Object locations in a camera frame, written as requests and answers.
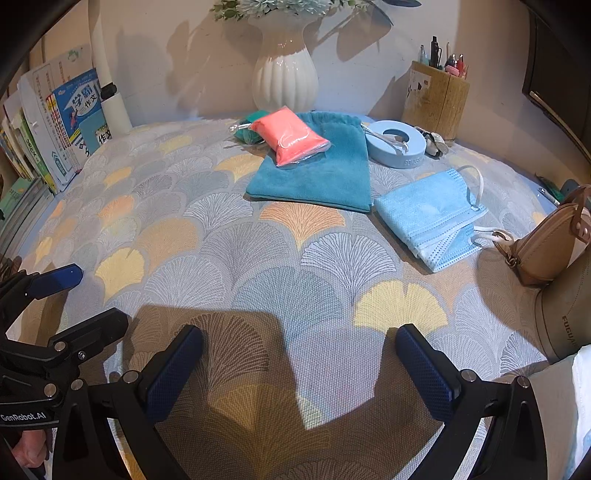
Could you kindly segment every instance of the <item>human hand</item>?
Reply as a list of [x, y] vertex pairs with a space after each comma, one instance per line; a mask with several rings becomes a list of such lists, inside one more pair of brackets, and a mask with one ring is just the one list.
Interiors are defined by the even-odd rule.
[[26, 430], [12, 449], [18, 464], [25, 468], [41, 466], [47, 455], [46, 435], [43, 430]]

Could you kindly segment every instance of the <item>pink plastic bag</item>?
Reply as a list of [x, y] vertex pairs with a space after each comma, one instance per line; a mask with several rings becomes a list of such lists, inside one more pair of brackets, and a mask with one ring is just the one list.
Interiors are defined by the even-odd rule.
[[250, 130], [258, 133], [275, 150], [278, 167], [305, 160], [332, 146], [286, 106], [259, 118]]

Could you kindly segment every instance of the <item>stack of books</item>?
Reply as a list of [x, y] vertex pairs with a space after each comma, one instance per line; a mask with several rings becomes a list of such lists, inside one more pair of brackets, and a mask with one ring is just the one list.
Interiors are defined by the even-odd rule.
[[18, 255], [53, 195], [44, 182], [18, 179], [0, 201], [0, 263]]
[[24, 74], [0, 112], [0, 148], [24, 180], [62, 192], [111, 138], [84, 45]]

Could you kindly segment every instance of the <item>metal screw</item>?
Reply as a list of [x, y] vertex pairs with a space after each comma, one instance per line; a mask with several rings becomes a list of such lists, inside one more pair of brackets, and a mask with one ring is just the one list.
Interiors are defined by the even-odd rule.
[[128, 372], [125, 372], [125, 374], [123, 375], [123, 381], [125, 383], [133, 383], [138, 378], [139, 378], [139, 373], [137, 373], [135, 370], [129, 370]]
[[474, 370], [466, 369], [462, 370], [462, 378], [467, 382], [475, 382], [478, 378], [478, 375], [476, 375], [476, 372]]
[[43, 389], [43, 393], [47, 398], [51, 398], [57, 393], [57, 387], [53, 383], [48, 383]]
[[70, 387], [72, 390], [80, 390], [84, 386], [84, 382], [80, 378], [76, 378]]
[[529, 388], [531, 383], [527, 377], [519, 376], [517, 377], [517, 384], [522, 388]]

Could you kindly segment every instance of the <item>blue face mask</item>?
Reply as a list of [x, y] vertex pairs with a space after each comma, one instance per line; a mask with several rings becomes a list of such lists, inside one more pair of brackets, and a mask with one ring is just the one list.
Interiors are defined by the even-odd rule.
[[474, 221], [488, 210], [480, 203], [484, 181], [480, 171], [477, 197], [450, 169], [393, 190], [375, 200], [379, 215], [410, 251], [432, 272], [472, 255], [481, 247], [472, 241]]

